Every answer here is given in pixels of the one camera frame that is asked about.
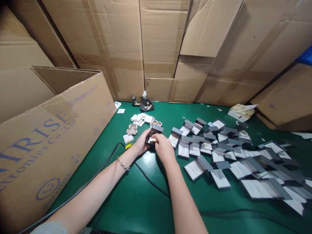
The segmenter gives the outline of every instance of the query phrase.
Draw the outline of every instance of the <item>sleeve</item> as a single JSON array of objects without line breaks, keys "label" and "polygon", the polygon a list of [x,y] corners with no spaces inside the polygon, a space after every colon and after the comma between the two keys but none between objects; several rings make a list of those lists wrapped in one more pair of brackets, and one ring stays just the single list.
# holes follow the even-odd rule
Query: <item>sleeve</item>
[{"label": "sleeve", "polygon": [[30,234],[67,234],[67,232],[59,222],[46,222],[36,227]]}]

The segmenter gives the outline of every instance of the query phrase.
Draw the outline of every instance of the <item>forearm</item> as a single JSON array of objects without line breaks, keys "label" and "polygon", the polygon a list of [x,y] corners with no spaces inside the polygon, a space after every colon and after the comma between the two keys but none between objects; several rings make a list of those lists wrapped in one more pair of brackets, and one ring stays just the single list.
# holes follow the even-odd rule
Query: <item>forearm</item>
[{"label": "forearm", "polygon": [[166,168],[175,233],[208,233],[178,163]]},{"label": "forearm", "polygon": [[[137,152],[130,148],[120,156],[120,161],[129,167]],[[60,222],[68,234],[79,233],[92,219],[126,170],[115,160],[82,190],[73,200],[48,219]]]}]

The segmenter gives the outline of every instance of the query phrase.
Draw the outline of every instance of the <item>pile of gray boxes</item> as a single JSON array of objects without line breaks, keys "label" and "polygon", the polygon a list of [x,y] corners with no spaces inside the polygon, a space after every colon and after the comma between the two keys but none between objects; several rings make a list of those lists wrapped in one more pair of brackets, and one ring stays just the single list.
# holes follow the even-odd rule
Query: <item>pile of gray boxes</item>
[{"label": "pile of gray boxes", "polygon": [[[280,199],[303,215],[303,203],[312,200],[312,181],[301,174],[298,162],[285,150],[295,143],[270,141],[255,148],[247,127],[242,123],[229,128],[220,119],[213,123],[185,120],[180,129],[172,129],[169,140],[179,158],[196,158],[184,166],[191,180],[210,173],[218,189],[229,188],[227,170],[246,196]],[[204,156],[211,157],[211,163]]]}]

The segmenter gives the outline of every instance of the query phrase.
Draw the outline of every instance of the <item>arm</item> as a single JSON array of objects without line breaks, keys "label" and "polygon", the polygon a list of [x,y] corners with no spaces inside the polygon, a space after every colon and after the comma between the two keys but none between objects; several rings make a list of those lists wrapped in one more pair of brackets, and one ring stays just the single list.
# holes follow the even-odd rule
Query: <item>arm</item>
[{"label": "arm", "polygon": [[[136,157],[149,148],[145,144],[149,132],[150,129],[144,131],[137,142],[119,157],[126,167],[130,167]],[[74,199],[52,215],[47,222],[61,223],[68,234],[79,233],[95,215],[125,171],[115,160]]]},{"label": "arm", "polygon": [[172,203],[175,233],[205,233],[207,229],[186,186],[173,147],[164,135],[154,134],[155,148],[165,167]]}]

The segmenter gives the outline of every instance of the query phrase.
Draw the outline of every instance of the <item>power cord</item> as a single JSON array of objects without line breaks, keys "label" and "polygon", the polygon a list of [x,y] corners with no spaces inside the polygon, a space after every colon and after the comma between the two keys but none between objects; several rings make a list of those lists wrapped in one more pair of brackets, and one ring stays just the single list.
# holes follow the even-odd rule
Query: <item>power cord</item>
[{"label": "power cord", "polygon": [[[125,146],[123,143],[118,142],[117,145],[115,146],[114,150],[112,151],[112,153],[110,154],[110,156],[108,157],[108,159],[105,161],[105,163],[101,166],[101,168],[97,171],[97,173],[85,184],[83,185],[74,195],[71,196],[71,198],[69,198],[66,202],[64,202],[63,204],[61,204],[59,207],[57,207],[56,209],[54,209],[53,211],[51,211],[50,213],[48,213],[47,215],[45,215],[43,218],[41,218],[40,220],[38,220],[37,222],[33,223],[32,225],[28,226],[27,228],[25,228],[24,230],[22,230],[21,232],[19,232],[18,234],[23,234],[24,232],[28,231],[29,229],[33,228],[34,226],[36,226],[37,224],[41,223],[42,221],[48,219],[51,215],[53,215],[55,212],[57,212],[59,209],[61,209],[63,206],[65,206],[68,202],[70,202],[74,197],[76,197],[85,187],[87,187],[91,181],[102,171],[102,169],[106,166],[106,164],[108,163],[108,161],[111,159],[111,157],[113,156],[113,154],[115,153],[118,145],[121,144],[124,149]],[[157,188],[159,191],[161,191],[164,195],[166,195],[167,197],[170,198],[170,195],[168,193],[166,193],[164,190],[162,190],[160,187],[158,187],[156,184],[154,184],[149,178],[148,176],[144,173],[144,171],[140,168],[140,166],[134,162],[134,164],[138,167],[138,169],[142,172],[142,174],[145,176],[145,178],[151,183],[151,185],[153,185],[155,188]],[[257,210],[252,210],[252,209],[237,209],[237,210],[229,210],[229,211],[200,211],[200,215],[202,216],[210,216],[210,217],[218,217],[220,215],[228,215],[228,214],[234,214],[234,213],[240,213],[240,212],[254,212],[257,214],[261,214],[264,215],[268,218],[270,218],[271,221],[276,222],[277,224],[280,224],[281,226],[293,231],[294,233],[299,234],[297,231],[295,231],[294,229],[292,229],[291,227],[287,226],[286,224],[284,224],[281,220],[275,218],[274,216],[271,216],[267,213],[261,212],[261,211],[257,211]]]}]

